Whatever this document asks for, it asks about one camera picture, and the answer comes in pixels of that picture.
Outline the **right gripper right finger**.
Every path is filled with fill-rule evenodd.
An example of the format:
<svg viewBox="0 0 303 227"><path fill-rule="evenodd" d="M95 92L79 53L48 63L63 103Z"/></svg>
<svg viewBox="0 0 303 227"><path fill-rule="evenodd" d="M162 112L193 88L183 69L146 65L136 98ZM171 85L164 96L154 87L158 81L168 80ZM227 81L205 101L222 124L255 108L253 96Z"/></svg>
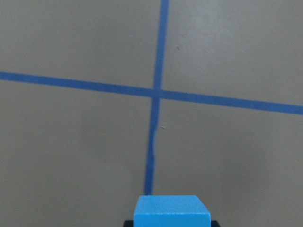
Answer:
<svg viewBox="0 0 303 227"><path fill-rule="evenodd" d="M211 227L220 227L220 224L216 220L211 220Z"/></svg>

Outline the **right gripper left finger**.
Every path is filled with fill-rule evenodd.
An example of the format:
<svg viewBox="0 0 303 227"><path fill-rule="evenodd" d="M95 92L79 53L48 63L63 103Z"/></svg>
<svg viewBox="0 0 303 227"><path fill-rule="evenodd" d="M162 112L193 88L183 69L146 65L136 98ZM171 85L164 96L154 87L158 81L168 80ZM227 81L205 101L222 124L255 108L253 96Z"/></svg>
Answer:
<svg viewBox="0 0 303 227"><path fill-rule="evenodd" d="M133 220L125 220L123 222L123 227L133 227L134 226L134 221Z"/></svg>

